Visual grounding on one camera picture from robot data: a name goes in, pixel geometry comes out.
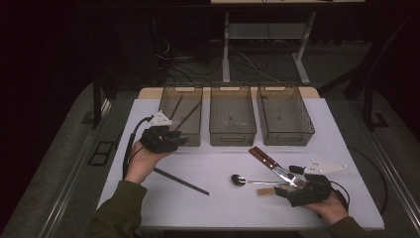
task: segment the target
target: person's left hand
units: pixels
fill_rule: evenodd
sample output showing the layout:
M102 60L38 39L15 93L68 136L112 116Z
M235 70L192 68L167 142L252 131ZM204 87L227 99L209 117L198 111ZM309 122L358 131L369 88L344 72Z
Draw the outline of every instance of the person's left hand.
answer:
M142 183L146 177L154 170L157 163L170 155L170 153L156 154L144 148L142 143L137 141L130 153L130 162L127 169L127 175L124 180L137 184Z

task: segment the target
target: fork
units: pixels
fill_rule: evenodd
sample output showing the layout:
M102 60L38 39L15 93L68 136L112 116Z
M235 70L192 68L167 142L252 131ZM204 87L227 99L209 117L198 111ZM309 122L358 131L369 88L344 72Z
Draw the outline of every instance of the fork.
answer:
M253 147L249 149L250 153L253 154L259 161L271 169L275 174L281 177L283 180L290 183L291 186L296 188L302 188L307 184L307 181L296 177L294 174L289 173L283 167L281 167L278 162L273 158L267 155L258 147Z

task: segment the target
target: human hand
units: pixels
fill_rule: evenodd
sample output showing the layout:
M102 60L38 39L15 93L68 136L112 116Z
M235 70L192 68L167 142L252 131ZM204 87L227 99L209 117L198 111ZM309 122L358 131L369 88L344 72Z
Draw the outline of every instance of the human hand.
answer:
M330 196L326 200L303 205L303 207L318 213L328 225L332 225L349 216L340 198L333 191L331 191Z
M170 153L156 154L143 147L140 141L137 141L130 153L130 162L127 169L127 175L124 180L137 184L142 183L146 177L154 170L157 163L170 155Z

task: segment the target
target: translucent plastic bin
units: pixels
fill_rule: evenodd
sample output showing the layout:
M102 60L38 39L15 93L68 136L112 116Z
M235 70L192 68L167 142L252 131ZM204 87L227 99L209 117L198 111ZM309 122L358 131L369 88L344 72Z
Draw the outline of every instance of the translucent plastic bin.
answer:
M295 82L259 82L257 101L266 146L308 144L315 129Z
M247 83L212 84L209 129L212 146L254 144L257 127L251 88Z
M200 146L202 98L202 83L167 83L163 88L159 110L172 120L171 131L188 138L183 146Z

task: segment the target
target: dark background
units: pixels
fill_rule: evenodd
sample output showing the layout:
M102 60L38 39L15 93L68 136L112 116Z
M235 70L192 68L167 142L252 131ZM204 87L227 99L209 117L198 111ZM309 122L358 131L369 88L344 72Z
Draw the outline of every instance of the dark background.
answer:
M112 3L100 0L83 2ZM321 11L317 15L311 41L381 43L404 21L413 6L418 5L417 1L401 2L377 1L374 8ZM133 3L139 1L127 1L127 4ZM110 98L119 91L159 85L164 78L162 65L155 57L155 37L166 36L177 48L205 57L202 50L206 42L220 39L223 34L220 31L222 25L219 25L223 23L220 12L166 14L161 19L162 25L156 28L151 24L151 19L156 16L154 13L86 15L75 6L74 2L57 5L49 1L2 0L0 3L3 99L0 232L73 101L92 82L93 76L100 77L101 86ZM419 15L414 14L409 19L380 60L371 79L420 139L420 100L417 96L420 80L416 70L420 54Z

